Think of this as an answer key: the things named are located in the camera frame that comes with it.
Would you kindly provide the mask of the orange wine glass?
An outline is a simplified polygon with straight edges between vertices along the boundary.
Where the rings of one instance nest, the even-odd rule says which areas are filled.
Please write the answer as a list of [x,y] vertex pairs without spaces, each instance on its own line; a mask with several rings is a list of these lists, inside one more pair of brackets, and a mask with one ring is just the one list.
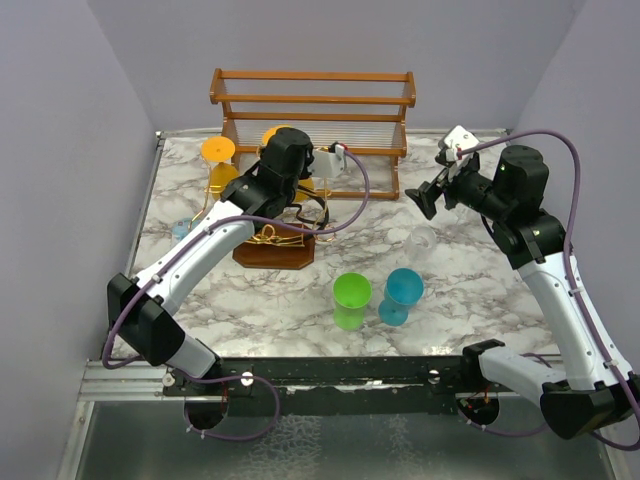
[[298,185],[294,180],[294,150],[312,147],[310,137],[293,127],[280,127],[268,139],[262,149],[258,178],[276,194],[285,198],[285,204],[293,202]]
[[235,143],[224,136],[210,137],[201,146],[201,158],[209,168],[206,192],[213,200],[218,200],[228,184],[240,175],[232,163],[235,153]]

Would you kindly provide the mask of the blue plastic wine glass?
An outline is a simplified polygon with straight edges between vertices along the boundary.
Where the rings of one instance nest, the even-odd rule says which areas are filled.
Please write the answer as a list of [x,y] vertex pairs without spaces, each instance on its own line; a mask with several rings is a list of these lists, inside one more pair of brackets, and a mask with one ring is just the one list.
[[387,278],[384,298],[378,307],[380,320],[389,326],[403,325],[423,294],[423,280],[417,272],[408,268],[394,270]]

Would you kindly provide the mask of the gold wire wine glass rack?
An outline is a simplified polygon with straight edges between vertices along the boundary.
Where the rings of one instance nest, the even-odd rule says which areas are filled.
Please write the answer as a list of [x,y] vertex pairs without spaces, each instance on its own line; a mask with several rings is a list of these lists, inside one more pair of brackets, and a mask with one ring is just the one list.
[[[207,194],[207,186],[204,189],[203,207],[193,220],[202,219],[208,206],[216,201]],[[297,209],[295,218],[298,227],[322,229],[328,224],[328,193],[326,188],[316,190],[312,179],[300,181],[293,202]],[[305,200],[314,200],[322,207],[322,213],[313,220],[301,216]],[[275,225],[265,225],[256,235],[236,247],[232,258],[246,268],[300,270],[313,263],[315,246],[316,237],[312,234],[297,234]]]

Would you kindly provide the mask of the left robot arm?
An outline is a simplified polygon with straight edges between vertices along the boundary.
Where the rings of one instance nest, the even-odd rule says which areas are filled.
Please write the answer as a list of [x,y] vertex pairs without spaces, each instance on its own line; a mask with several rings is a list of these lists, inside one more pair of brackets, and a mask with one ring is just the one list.
[[195,392],[220,385],[219,356],[188,335],[174,316],[193,288],[232,250],[293,202],[298,183],[309,175],[313,145],[301,130],[283,127],[262,148],[259,160],[232,180],[205,218],[161,259],[134,278],[114,276],[107,286],[110,332],[103,365],[111,362],[121,337],[152,366],[186,373]]

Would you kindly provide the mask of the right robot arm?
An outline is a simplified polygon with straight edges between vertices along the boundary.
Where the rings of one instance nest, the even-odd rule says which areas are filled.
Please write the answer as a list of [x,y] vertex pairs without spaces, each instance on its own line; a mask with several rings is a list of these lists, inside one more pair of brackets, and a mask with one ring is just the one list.
[[443,198],[446,209],[462,204],[490,223],[494,243],[533,293],[564,364],[561,371],[546,368],[486,340],[464,348],[461,383],[472,391],[498,383],[518,393],[563,439],[629,418],[639,401],[639,376],[604,334],[577,262],[565,253],[565,228],[541,207],[549,176],[542,155],[508,146],[492,178],[480,173],[477,153],[442,148],[436,161],[443,167],[437,177],[407,196],[427,219]]

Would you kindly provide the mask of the green plastic wine glass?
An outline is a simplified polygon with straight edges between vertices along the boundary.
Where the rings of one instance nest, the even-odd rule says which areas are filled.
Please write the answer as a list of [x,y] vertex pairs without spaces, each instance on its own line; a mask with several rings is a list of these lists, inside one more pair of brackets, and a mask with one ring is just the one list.
[[357,330],[363,323],[372,297],[369,280],[355,272],[339,276],[333,285],[334,323],[343,330]]

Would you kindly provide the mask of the wooden shelf rack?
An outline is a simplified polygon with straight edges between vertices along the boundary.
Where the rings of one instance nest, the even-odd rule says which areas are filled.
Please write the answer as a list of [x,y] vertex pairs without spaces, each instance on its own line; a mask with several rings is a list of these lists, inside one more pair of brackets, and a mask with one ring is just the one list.
[[222,109],[222,135],[236,145],[231,163],[257,152],[269,129],[289,125],[316,147],[336,141],[360,157],[389,159],[376,200],[400,196],[399,162],[407,154],[406,114],[416,104],[412,72],[313,72],[217,68],[209,100]]

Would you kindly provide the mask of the clear glass cup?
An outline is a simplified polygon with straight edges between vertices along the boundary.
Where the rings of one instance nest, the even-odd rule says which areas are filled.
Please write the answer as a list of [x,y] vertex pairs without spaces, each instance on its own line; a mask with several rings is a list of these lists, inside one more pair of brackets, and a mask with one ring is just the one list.
[[414,228],[404,242],[404,252],[411,262],[426,261],[437,245],[435,232],[428,226]]

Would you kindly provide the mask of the blue packaged item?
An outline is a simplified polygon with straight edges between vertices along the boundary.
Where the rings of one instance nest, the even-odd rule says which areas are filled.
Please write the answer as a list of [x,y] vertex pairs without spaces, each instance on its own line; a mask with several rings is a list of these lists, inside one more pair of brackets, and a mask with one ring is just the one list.
[[177,220],[171,228],[171,246],[180,243],[197,224],[198,221],[192,218]]

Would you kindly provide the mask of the black base frame bar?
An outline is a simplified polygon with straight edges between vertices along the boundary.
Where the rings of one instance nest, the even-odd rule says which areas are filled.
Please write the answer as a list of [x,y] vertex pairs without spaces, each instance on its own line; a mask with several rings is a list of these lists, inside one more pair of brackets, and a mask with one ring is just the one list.
[[237,417],[267,417],[277,406],[283,416],[454,414],[456,399],[484,397],[463,380],[458,355],[240,357],[211,374],[219,383],[171,376],[169,399]]

